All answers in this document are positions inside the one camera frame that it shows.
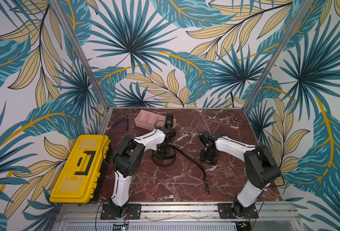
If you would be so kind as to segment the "pink compartment storage tray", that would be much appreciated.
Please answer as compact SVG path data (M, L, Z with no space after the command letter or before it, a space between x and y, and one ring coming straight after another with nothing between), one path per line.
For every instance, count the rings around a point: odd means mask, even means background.
M154 130L156 127L165 127L166 116L159 115L153 112L141 110L134 119L135 125L139 128L146 129L149 131ZM176 119L174 119L173 128L176 125Z

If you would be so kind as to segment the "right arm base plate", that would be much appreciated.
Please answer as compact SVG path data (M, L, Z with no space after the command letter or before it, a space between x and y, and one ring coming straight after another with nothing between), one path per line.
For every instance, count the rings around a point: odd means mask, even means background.
M221 219L249 219L259 217L255 204L245 208L239 203L219 203L217 207Z

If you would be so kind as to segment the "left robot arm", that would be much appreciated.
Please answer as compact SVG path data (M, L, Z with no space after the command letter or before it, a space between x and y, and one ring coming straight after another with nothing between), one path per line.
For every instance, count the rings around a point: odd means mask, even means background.
M139 137L125 137L113 158L115 167L115 184L111 196L111 210L117 217L127 212L131 178L140 167L144 152L156 146L157 151L163 144L176 136L173 127L155 127L155 129Z

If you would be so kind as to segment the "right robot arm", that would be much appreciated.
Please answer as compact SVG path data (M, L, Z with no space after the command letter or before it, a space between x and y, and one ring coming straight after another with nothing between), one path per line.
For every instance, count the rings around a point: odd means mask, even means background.
M255 203L265 189L282 176L281 169L266 145L250 145L220 134L208 131L199 135L205 149L200 151L200 160L210 165L218 163L221 152L234 156L245 164L247 182L242 191L233 199L229 211L233 218L257 216Z

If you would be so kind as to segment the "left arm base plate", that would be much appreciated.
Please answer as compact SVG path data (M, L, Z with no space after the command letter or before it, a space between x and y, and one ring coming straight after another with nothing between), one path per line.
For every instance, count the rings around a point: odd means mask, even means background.
M112 220L112 219L133 219L139 220L141 215L142 205L141 204L124 204L122 207L116 204L105 204L102 207L100 215L101 220Z

